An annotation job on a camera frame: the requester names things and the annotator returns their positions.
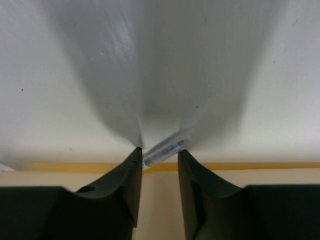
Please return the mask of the small clear grey pen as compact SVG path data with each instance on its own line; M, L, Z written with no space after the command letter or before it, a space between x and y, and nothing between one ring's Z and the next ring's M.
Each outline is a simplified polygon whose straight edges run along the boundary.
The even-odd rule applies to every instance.
M142 171L144 172L189 148L192 143L193 138L190 134L182 131L175 132L143 154Z

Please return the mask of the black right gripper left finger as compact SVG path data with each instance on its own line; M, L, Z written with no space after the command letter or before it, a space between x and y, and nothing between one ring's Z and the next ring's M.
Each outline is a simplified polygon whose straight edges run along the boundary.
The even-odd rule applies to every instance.
M72 192L62 186L0 189L3 240L129 240L138 223L142 149Z

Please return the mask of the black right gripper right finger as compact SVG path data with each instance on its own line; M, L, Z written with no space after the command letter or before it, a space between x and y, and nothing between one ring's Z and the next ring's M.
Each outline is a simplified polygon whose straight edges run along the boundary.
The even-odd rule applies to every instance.
M317 184L238 187L201 165L187 150L178 154L178 178L188 240L317 240Z

